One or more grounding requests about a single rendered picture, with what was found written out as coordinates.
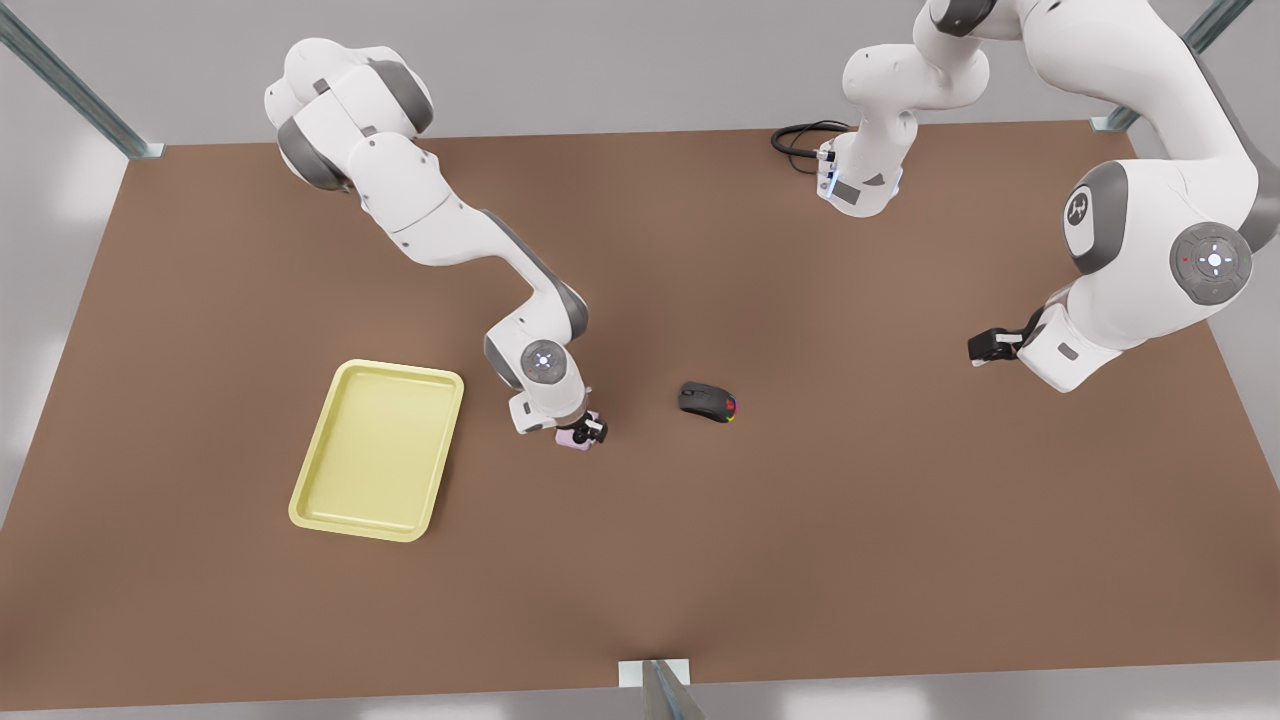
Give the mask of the small pink block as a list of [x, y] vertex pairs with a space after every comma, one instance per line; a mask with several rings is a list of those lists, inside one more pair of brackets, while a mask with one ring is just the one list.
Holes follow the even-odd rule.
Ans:
[[600, 419], [599, 414], [586, 411], [571, 425], [557, 427], [556, 442], [562, 447], [586, 451], [594, 445], [602, 443], [607, 434], [608, 424]]

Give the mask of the black computer mouse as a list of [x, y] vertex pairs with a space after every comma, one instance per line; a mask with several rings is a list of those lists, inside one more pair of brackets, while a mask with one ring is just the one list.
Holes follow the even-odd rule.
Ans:
[[678, 407], [717, 423], [731, 423], [739, 410], [737, 400], [727, 389], [699, 382], [682, 383]]

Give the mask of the yellow rectangular tray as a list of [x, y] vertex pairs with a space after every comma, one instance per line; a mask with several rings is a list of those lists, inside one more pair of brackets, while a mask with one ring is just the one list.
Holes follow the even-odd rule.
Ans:
[[335, 370], [289, 502], [300, 528], [411, 543], [430, 525], [461, 375], [353, 359]]

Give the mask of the silver frame post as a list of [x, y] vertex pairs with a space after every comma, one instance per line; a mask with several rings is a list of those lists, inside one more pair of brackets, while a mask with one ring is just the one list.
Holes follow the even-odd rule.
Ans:
[[164, 156], [165, 143], [143, 140], [3, 0], [0, 0], [0, 44], [127, 159], [154, 160]]
[[639, 688], [643, 720], [708, 720], [690, 691], [687, 659], [618, 661], [618, 687]]
[[1105, 117], [1091, 118], [1091, 128], [1101, 133], [1123, 133], [1142, 117], [1157, 132], [1165, 132], [1174, 141], [1187, 138], [1201, 120], [1212, 122], [1208, 111], [1220, 110], [1210, 86], [1212, 82], [1201, 65], [1201, 51], [1243, 14], [1254, 0], [1211, 0], [1199, 18], [1183, 35], [1161, 24], [1158, 17], [1147, 12], [1146, 5], [1114, 8], [1117, 19], [1134, 20], [1129, 35], [1119, 26], [1100, 26], [1106, 38], [1120, 37], [1116, 53], [1107, 51], [1102, 59], [1115, 60], [1115, 87], [1107, 79], [1100, 96], [1115, 102], [1116, 108]]

